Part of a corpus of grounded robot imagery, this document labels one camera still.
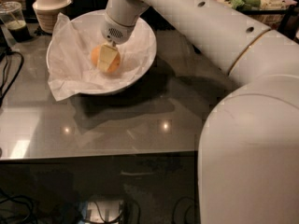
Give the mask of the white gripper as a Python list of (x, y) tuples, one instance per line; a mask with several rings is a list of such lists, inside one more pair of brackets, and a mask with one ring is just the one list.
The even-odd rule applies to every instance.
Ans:
[[(101, 25), (103, 38), (117, 45), (127, 42), (134, 29), (135, 18), (108, 12), (105, 13)], [(103, 73), (115, 72), (119, 67), (118, 49), (108, 44), (100, 45), (96, 67)]]

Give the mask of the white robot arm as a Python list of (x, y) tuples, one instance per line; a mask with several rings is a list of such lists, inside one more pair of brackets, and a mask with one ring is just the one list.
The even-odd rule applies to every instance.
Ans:
[(215, 0), (108, 0), (104, 38), (148, 7), (239, 86), (201, 132), (201, 224), (299, 224), (299, 45)]

